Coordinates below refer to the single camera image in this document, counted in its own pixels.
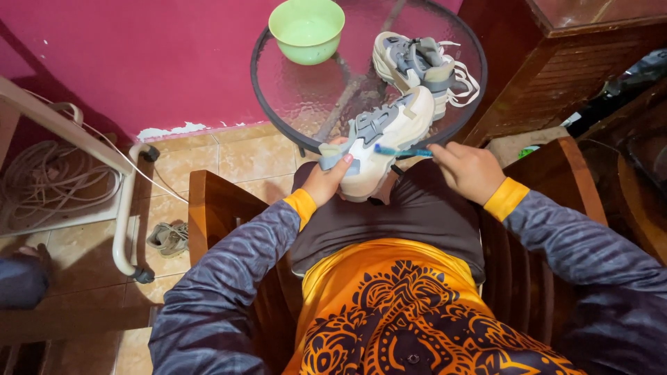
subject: person's left hand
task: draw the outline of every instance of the person's left hand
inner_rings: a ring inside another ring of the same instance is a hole
[[[345,137],[339,137],[330,143],[341,144],[345,143],[347,140],[348,139]],[[334,194],[336,194],[340,181],[345,177],[345,173],[352,164],[352,159],[354,159],[354,157],[349,153],[343,156],[343,158],[328,171],[323,171],[318,163],[315,164],[315,167],[313,167],[313,170],[310,172],[308,179],[303,183],[303,186],[301,186],[301,189],[305,190],[311,198],[313,198],[317,208],[322,207],[334,196]]]

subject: orange cuff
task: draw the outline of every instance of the orange cuff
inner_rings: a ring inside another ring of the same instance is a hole
[[[289,204],[294,211],[299,214],[299,217],[301,218],[299,232],[302,231],[303,227],[308,224],[310,217],[313,216],[317,209],[315,201],[313,201],[310,194],[303,189],[297,189],[296,192],[290,194],[287,198],[283,199],[283,201]]]
[[[484,209],[499,222],[502,222],[521,203],[529,191],[530,189],[526,186],[507,177],[489,201],[486,202]]]

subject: green bowl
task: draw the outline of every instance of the green bowl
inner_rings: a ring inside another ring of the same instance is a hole
[[[331,0],[287,0],[269,17],[269,30],[288,59],[301,65],[326,61],[338,48],[343,9]]]

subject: toothbrush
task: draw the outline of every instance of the toothbrush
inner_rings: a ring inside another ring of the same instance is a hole
[[[427,149],[408,149],[405,151],[398,151],[389,147],[382,147],[379,144],[375,144],[374,151],[376,153],[381,153],[382,155],[392,155],[392,156],[426,156],[432,157],[433,153]]]

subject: gray sleeve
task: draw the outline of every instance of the gray sleeve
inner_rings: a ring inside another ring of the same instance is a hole
[[[613,230],[530,191],[503,221],[529,250],[544,249],[570,284],[621,286],[667,298],[667,270]]]
[[[300,222],[287,203],[273,204],[218,242],[165,294],[148,344],[154,374],[268,373],[252,352],[247,310]]]

